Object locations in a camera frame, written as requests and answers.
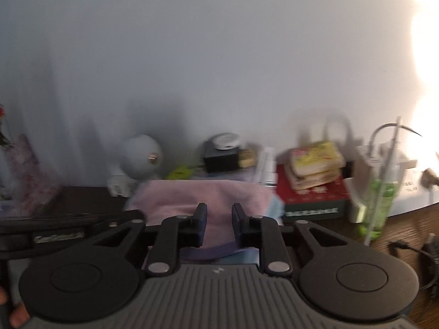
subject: wall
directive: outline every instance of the wall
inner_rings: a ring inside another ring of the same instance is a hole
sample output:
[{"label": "wall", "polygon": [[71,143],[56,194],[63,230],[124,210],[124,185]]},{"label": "wall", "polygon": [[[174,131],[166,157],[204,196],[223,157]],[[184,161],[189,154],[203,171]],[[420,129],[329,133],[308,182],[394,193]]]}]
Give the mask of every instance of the wall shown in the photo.
[{"label": "wall", "polygon": [[424,93],[414,0],[0,0],[0,102],[65,183],[147,133],[167,169],[224,131],[349,158]]}]

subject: snack package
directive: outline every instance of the snack package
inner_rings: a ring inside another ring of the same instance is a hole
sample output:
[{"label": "snack package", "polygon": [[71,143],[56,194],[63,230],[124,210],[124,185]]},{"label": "snack package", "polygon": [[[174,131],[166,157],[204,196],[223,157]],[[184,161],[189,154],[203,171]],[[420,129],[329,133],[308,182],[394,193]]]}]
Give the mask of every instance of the snack package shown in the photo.
[{"label": "snack package", "polygon": [[298,177],[294,174],[289,164],[284,164],[285,167],[285,175],[287,176],[288,182],[293,190],[304,190],[308,188],[317,187],[318,185],[326,184],[336,180],[341,172],[338,168],[326,171],[311,174],[306,177]]},{"label": "snack package", "polygon": [[290,166],[296,176],[306,177],[344,167],[345,160],[337,146],[327,141],[291,150]]}]

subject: towel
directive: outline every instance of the towel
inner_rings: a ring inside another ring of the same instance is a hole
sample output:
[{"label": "towel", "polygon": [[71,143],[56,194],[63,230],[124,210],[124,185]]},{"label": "towel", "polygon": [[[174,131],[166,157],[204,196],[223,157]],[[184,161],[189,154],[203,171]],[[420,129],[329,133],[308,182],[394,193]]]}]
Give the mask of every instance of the towel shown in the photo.
[{"label": "towel", "polygon": [[186,260],[211,260],[238,250],[231,222],[232,205],[240,203],[248,216],[265,215],[272,196],[269,188],[243,181],[154,180],[138,189],[129,209],[142,211],[147,225],[159,225],[167,217],[192,215],[198,203],[206,203],[203,246],[182,249],[180,256]]}]

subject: white round object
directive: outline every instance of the white round object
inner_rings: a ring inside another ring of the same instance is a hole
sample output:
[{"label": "white round object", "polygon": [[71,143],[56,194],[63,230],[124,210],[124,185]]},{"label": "white round object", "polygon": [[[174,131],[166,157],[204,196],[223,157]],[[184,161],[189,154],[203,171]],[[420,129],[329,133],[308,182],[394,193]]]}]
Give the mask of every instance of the white round object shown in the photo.
[{"label": "white round object", "polygon": [[163,159],[160,145],[152,137],[139,135],[126,140],[120,150],[120,168],[130,178],[150,177]]},{"label": "white round object", "polygon": [[225,150],[239,147],[241,138],[237,134],[226,133],[215,136],[212,142],[216,149]]}]

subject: white ball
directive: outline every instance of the white ball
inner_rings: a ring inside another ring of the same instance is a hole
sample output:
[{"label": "white ball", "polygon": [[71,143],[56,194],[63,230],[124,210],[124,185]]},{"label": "white ball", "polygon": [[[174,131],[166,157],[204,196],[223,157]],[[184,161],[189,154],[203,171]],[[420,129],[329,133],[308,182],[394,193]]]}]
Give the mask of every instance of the white ball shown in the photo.
[{"label": "white ball", "polygon": [[147,135],[139,135],[122,144],[119,162],[127,176],[144,180],[155,172],[162,159],[163,152],[157,141]]}]

